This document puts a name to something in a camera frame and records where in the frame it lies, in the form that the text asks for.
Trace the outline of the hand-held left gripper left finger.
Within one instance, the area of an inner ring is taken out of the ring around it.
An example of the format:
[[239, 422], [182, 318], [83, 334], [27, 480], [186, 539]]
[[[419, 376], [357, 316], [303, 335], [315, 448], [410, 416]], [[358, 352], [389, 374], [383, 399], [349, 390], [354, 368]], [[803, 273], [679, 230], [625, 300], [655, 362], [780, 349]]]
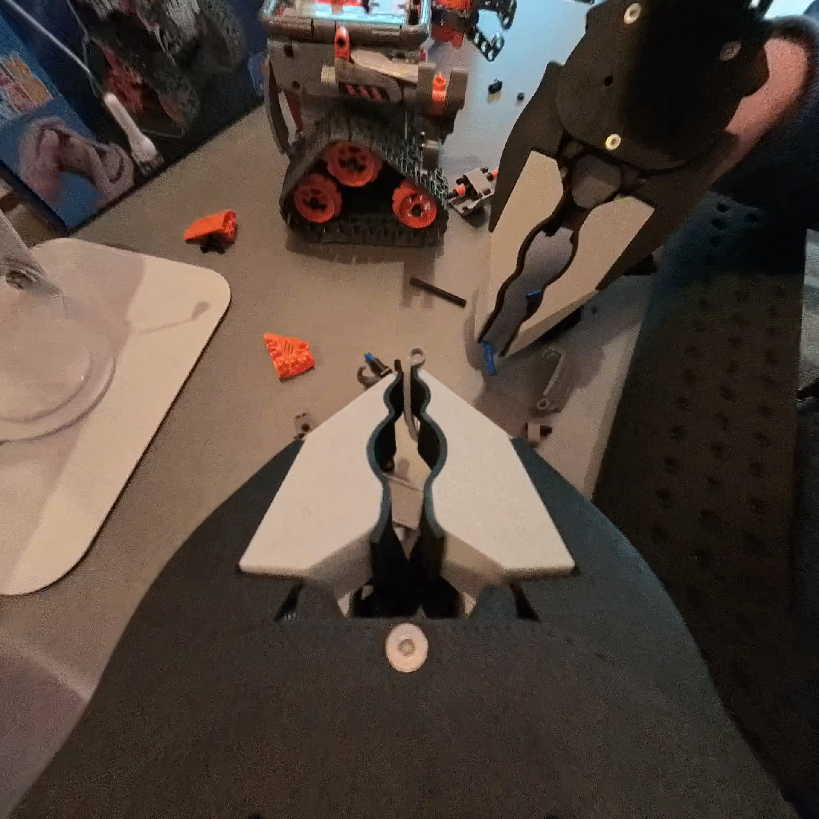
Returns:
[[400, 414], [401, 375], [392, 374], [308, 433], [239, 570], [352, 595], [369, 616], [399, 615], [401, 543], [385, 467]]

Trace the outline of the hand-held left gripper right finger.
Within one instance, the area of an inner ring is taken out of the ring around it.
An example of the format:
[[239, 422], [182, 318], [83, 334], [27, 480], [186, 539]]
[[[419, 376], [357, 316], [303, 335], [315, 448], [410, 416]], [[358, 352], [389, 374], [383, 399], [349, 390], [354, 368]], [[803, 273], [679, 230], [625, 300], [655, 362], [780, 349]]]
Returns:
[[416, 371], [416, 393], [433, 570], [474, 600], [488, 586], [572, 573], [575, 560], [514, 439], [426, 370]]

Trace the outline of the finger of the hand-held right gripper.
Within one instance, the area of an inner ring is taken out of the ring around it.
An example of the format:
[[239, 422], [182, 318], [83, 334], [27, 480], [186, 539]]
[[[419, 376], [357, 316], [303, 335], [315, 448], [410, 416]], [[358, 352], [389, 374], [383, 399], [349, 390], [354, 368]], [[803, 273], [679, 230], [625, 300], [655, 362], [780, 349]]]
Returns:
[[535, 343], [602, 290], [603, 280], [654, 213], [636, 197], [618, 197], [591, 210], [570, 238], [571, 255], [548, 276], [532, 316], [514, 331], [501, 356]]
[[539, 274], [527, 270], [527, 255], [564, 198], [555, 158], [531, 151], [491, 230], [488, 269], [475, 305], [475, 340], [507, 343], [527, 310], [525, 292]]

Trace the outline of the grey grooved curved panel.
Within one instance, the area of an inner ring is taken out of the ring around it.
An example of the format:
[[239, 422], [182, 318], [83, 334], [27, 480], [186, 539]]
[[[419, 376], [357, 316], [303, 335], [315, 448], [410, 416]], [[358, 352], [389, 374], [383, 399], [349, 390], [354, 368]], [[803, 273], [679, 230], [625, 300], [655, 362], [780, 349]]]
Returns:
[[559, 346], [548, 346], [541, 353], [546, 364], [546, 386], [538, 398], [535, 409], [539, 415], [559, 413], [572, 394], [576, 379], [576, 367], [568, 351]]

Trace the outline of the person's right forearm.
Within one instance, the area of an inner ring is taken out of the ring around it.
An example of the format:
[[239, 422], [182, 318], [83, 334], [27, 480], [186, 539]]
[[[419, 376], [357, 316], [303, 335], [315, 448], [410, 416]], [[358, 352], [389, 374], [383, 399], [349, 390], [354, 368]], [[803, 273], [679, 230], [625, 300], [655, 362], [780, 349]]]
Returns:
[[766, 210], [809, 208], [817, 197], [818, 149], [817, 3], [796, 16], [773, 20], [773, 37], [801, 39], [811, 53], [811, 72], [796, 108], [763, 138], [744, 146], [736, 138], [713, 186], [732, 199]]

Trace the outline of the person's right hand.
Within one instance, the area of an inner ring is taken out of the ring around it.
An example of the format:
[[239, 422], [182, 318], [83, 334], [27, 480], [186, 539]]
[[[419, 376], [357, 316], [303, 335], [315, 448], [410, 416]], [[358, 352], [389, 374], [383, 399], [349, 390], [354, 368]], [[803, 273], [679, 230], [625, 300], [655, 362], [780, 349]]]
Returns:
[[752, 146], [785, 119], [807, 87], [811, 53], [801, 39], [773, 37], [765, 45], [768, 78], [741, 100], [727, 131], [742, 145]]

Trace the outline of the long black axle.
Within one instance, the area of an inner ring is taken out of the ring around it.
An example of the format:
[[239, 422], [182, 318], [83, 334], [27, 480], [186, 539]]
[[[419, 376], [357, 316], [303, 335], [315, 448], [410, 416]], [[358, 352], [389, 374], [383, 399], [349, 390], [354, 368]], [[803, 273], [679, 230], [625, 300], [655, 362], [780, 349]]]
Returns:
[[468, 302], [465, 298], [456, 295], [455, 293], [448, 292], [443, 288], [439, 288], [436, 285], [432, 284], [431, 282], [427, 282], [413, 276], [410, 277], [409, 283], [413, 288], [416, 288], [417, 290], [425, 292], [427, 294], [433, 295], [436, 298], [439, 298], [445, 302], [456, 305], [461, 309], [464, 309], [467, 306]]

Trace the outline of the orange wedge brick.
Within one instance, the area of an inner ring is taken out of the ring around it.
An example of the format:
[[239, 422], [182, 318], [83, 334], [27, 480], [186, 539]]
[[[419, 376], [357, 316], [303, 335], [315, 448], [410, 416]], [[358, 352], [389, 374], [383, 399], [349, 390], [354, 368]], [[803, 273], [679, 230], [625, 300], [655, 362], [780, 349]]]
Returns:
[[312, 370], [314, 356], [308, 342], [276, 333], [264, 333], [263, 340], [280, 381], [287, 381]]

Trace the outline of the grey orange tracked toy robot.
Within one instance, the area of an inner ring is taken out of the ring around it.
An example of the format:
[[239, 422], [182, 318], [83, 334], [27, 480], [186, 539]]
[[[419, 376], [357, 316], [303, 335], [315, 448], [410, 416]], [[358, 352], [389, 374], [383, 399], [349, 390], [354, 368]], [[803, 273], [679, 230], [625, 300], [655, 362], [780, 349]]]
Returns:
[[264, 107], [288, 159], [283, 223], [314, 244], [434, 247], [449, 189], [442, 145], [465, 107], [468, 71], [437, 67], [428, 46], [505, 45], [482, 12], [513, 25], [513, 1], [264, 2]]

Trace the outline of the white book stand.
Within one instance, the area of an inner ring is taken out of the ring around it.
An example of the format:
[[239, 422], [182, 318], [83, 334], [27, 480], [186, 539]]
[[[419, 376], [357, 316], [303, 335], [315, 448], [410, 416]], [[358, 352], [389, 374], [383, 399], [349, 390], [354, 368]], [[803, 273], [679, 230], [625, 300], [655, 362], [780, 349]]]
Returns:
[[3, 597], [84, 558], [230, 301], [208, 268], [76, 238], [29, 248], [2, 214]]

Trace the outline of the small orange fin piece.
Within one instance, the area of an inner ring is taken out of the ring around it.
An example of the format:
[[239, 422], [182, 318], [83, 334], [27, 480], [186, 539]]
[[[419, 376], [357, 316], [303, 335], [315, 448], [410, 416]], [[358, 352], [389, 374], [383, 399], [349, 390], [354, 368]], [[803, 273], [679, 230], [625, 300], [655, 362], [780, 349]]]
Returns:
[[195, 220], [184, 231], [183, 240], [197, 246], [202, 253], [223, 255], [234, 244], [238, 222], [235, 210], [221, 210]]

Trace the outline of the person's clothed body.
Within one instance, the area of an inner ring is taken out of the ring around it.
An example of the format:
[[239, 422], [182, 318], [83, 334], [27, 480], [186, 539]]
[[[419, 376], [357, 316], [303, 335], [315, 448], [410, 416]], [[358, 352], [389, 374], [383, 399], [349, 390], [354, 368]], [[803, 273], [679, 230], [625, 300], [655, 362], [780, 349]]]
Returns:
[[797, 390], [791, 544], [791, 602], [798, 666], [789, 703], [809, 737], [804, 751], [806, 783], [796, 789], [803, 817], [817, 817], [818, 741], [818, 378]]

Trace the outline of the blue robot kit box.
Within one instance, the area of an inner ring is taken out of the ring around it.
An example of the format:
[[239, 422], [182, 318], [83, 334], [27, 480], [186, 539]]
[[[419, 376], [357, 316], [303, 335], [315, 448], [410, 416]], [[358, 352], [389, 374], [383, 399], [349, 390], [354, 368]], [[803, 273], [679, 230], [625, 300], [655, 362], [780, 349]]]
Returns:
[[71, 232], [261, 105], [261, 1], [1, 9], [2, 180]]

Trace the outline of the grey bracket with orange bush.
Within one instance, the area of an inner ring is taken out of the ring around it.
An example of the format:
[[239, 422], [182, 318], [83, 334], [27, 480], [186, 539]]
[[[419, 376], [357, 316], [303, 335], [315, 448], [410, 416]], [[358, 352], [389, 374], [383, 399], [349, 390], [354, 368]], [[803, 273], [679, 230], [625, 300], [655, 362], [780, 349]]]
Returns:
[[482, 211], [494, 198], [497, 174], [498, 169], [480, 167], [458, 177], [448, 194], [448, 207], [464, 218]]

